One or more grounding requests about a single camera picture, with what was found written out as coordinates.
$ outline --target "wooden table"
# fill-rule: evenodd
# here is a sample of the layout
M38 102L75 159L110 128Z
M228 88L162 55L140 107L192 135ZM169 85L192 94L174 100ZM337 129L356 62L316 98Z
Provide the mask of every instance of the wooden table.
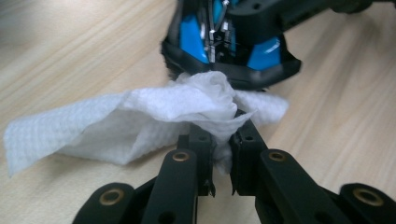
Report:
M104 93L161 86L159 45L176 1L0 3L0 128ZM358 15L326 11L286 33L301 73L271 92L290 101L278 124L260 127L269 147L291 153L323 187L361 182L396 199L396 10L375 4ZM165 148L118 166L51 155L9 177L0 153L1 223L71 223L110 182L142 185L158 174ZM199 199L198 223L259 223L254 199Z

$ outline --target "black plastic part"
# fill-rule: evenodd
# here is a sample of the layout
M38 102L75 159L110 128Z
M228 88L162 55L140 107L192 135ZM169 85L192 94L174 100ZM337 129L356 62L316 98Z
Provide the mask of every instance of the black plastic part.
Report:
M220 71L227 76L234 89L255 91L274 85L300 71L301 61L287 51L283 36L280 37L280 41L285 44L281 49L281 64L262 71L236 64L201 63L189 53L168 43L166 39L163 41L162 54L168 68L176 70L174 74L180 71L192 75L210 70Z
M196 223L197 158L187 149L166 154L142 222Z
M327 193L287 152L264 150L261 154L260 177L266 187L257 197L266 203L268 195L283 217L283 223L351 223L328 197ZM268 219L258 213L261 221Z
M344 185L339 200L354 223L396 223L396 202L378 189L363 184Z
M202 6L202 3L204 1L202 0L177 0L178 2L183 2L182 6L182 15L187 16L190 15L191 13L195 13L199 7Z
M338 0L332 6L332 10L337 13L358 13L368 8L372 3L373 0Z
M142 217L149 201L149 196L151 195L152 189L154 188L155 180L156 177L152 178L150 181L134 190L135 196L132 202L132 209L127 211L128 213L134 214L134 219L133 222L129 224L137 224L142 221Z
M240 127L230 139L233 151L233 168L230 176L233 194L237 191L241 196L256 195L259 183L259 155L268 149L251 120Z
M283 224L284 219L282 214L277 209L275 202L268 198L263 200L262 198L256 197L255 203L257 214L261 223L265 224Z
M245 0L227 15L243 45L261 43L329 7L329 0Z
M111 183L97 189L78 211L73 224L136 223L138 214L132 212L134 188L127 184Z
M168 34L166 36L166 41L171 43L172 45L178 46L178 37L179 37L179 26L181 23L181 19L183 18L183 6L184 1L177 1L177 7L175 14L171 20L171 23L168 27Z
M213 197L216 195L216 188L213 184L213 151L216 142L212 139L212 134L192 124L188 135L181 135L178 138L177 148L188 148L193 151L198 160L198 196L207 196L209 193Z

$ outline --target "white wipe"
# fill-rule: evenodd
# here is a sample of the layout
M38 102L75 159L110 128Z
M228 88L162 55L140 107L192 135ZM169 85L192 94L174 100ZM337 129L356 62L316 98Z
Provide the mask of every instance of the white wipe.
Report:
M247 113L234 118L237 107ZM288 103L272 94L235 91L220 72L181 75L165 87L99 96L12 121L5 132L14 175L54 153L126 164L188 133L190 122L215 136L218 168L230 172L228 140L252 118L277 122Z

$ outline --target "textured fabric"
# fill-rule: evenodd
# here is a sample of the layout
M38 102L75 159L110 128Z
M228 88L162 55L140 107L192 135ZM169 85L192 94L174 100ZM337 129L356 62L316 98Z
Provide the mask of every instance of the textured fabric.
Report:
M247 113L234 118L237 107ZM215 136L214 158L231 169L230 136L252 118L279 121L288 103L265 92L235 91L220 72L181 75L161 88L109 94L12 121L5 132L10 175L54 152L126 164L170 146L192 122Z

